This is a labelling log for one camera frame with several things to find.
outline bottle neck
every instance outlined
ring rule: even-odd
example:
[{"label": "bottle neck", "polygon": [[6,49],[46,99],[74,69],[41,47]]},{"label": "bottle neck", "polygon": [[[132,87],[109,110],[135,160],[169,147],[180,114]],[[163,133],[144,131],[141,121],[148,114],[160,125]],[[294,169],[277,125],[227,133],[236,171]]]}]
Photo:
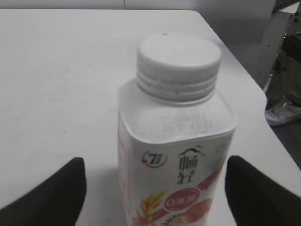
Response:
[{"label": "bottle neck", "polygon": [[208,99],[214,93],[216,76],[203,83],[193,85],[166,84],[154,81],[137,71],[136,82],[145,93],[165,101],[193,102]]}]

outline wheat illustration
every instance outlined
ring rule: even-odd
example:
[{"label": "wheat illustration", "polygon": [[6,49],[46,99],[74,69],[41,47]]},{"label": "wheat illustration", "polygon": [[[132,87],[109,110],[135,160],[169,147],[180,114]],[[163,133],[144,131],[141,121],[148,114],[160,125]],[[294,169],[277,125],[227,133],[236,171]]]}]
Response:
[{"label": "wheat illustration", "polygon": [[154,210],[162,203],[163,196],[167,193],[167,190],[160,192],[157,195],[151,194],[146,200],[142,200],[140,203],[140,208],[142,212],[137,210],[137,215],[140,220],[147,218],[148,222],[151,222],[155,219],[156,215],[151,215]]}]

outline bottle label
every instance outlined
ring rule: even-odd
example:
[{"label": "bottle label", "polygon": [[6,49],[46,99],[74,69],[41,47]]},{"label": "bottle label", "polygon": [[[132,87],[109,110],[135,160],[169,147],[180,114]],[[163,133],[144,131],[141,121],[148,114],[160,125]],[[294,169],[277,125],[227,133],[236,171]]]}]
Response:
[{"label": "bottle label", "polygon": [[232,133],[171,144],[131,137],[119,119],[119,179],[128,226],[202,226]]}]

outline sneaker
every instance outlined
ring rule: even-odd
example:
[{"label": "sneaker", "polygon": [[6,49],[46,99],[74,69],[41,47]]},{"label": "sneaker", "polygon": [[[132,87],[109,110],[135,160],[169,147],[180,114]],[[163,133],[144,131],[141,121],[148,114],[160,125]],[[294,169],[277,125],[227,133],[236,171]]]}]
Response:
[{"label": "sneaker", "polygon": [[301,107],[283,98],[278,104],[265,111],[265,118],[270,126],[282,126],[301,119]]}]

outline person's leg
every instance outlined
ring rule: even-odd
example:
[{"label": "person's leg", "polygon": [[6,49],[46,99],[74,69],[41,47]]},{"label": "person's leg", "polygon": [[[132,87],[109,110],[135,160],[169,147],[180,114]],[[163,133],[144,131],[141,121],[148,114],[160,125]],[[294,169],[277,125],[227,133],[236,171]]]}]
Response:
[{"label": "person's leg", "polygon": [[301,64],[291,58],[287,78],[284,81],[285,97],[301,106]]},{"label": "person's leg", "polygon": [[289,59],[288,70],[283,75],[285,97],[265,117],[270,126],[281,126],[301,119],[301,64]]}]

